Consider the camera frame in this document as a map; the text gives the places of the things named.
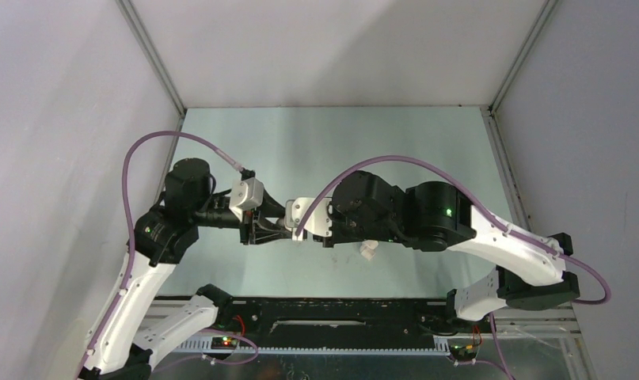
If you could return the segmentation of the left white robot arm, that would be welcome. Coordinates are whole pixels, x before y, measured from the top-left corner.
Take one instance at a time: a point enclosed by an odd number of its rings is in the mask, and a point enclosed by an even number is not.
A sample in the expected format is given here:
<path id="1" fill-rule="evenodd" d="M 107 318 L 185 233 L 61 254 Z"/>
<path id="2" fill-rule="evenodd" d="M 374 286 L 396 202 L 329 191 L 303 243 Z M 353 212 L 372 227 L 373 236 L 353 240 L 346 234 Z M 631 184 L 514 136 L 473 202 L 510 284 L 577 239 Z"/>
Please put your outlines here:
<path id="1" fill-rule="evenodd" d="M 225 192 L 215 192 L 209 164 L 186 158 L 165 175 L 158 201 L 137 222 L 112 303 L 87 345 L 79 379 L 148 379 L 175 348 L 202 329 L 225 329 L 234 319 L 230 295 L 214 285 L 202 286 L 182 309 L 143 331 L 139 326 L 164 282 L 188 248 L 199 239 L 201 226 L 236 229 L 246 244 L 258 230 L 286 238 L 285 208 L 256 179 L 240 169 Z"/>

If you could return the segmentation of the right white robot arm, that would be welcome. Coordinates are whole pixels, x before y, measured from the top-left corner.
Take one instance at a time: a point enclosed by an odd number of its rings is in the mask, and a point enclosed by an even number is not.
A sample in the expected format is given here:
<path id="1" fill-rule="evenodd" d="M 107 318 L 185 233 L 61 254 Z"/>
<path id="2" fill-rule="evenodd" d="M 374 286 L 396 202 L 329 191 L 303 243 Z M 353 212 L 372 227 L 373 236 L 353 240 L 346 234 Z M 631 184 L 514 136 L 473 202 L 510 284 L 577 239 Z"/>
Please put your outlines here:
<path id="1" fill-rule="evenodd" d="M 455 186 L 428 181 L 403 190 L 358 170 L 302 216 L 301 235 L 324 247 L 352 242 L 398 243 L 424 253 L 459 252 L 494 264 L 485 277 L 447 294 L 443 318 L 463 331 L 506 306 L 548 310 L 580 297 L 555 237 L 535 237 L 501 218 L 491 221 Z"/>

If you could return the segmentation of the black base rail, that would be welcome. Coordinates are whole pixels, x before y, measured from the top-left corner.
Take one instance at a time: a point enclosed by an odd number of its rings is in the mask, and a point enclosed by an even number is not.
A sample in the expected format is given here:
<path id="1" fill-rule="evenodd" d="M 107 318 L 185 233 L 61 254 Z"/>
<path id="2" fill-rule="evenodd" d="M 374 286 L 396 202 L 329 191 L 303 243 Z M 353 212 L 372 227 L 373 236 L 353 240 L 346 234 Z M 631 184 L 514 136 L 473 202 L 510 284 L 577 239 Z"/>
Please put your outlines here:
<path id="1" fill-rule="evenodd" d="M 244 297 L 212 284 L 197 293 L 217 306 L 215 329 L 258 348 L 433 348 L 435 338 L 491 331 L 487 317 L 460 320 L 433 298 Z"/>

